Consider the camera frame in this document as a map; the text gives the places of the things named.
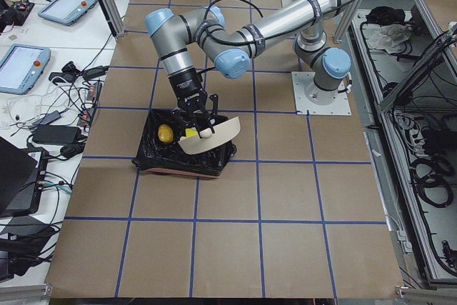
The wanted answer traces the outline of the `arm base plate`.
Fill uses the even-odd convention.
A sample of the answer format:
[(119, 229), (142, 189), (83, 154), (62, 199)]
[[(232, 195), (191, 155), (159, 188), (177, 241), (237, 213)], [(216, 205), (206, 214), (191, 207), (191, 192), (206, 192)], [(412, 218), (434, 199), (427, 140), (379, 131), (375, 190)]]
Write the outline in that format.
[(350, 116), (351, 108), (346, 85), (323, 91), (314, 84), (314, 72), (291, 73), (296, 113), (311, 116)]

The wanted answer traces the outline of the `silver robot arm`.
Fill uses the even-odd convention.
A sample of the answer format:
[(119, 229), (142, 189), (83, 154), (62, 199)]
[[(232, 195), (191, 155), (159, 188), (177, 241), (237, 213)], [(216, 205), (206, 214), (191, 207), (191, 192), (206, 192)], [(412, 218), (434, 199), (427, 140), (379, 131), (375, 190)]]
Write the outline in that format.
[(218, 97), (204, 90), (189, 44), (197, 44), (223, 76), (237, 79), (250, 68), (252, 59), (292, 35), (296, 36), (296, 55), (314, 72), (308, 99), (320, 105), (330, 103), (349, 73), (351, 58), (343, 49), (326, 43), (323, 22), (340, 14), (352, 1), (292, 0), (232, 34), (226, 31), (224, 15), (215, 5), (181, 15), (168, 8), (151, 12), (145, 25), (177, 99), (173, 115), (198, 131), (204, 126), (197, 116), (205, 118), (205, 127), (212, 129), (217, 115)]

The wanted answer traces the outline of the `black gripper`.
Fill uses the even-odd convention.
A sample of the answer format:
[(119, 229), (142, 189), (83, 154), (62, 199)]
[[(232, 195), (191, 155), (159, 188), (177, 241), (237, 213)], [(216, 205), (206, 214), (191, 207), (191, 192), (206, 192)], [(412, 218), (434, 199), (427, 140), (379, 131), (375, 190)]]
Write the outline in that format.
[(188, 69), (169, 77), (169, 83), (176, 96), (177, 107), (171, 111), (172, 117), (183, 127), (181, 137), (186, 137), (189, 123), (196, 123), (196, 113), (204, 119), (204, 127), (199, 126), (199, 134), (215, 134), (219, 95), (208, 95), (202, 86), (201, 73)]

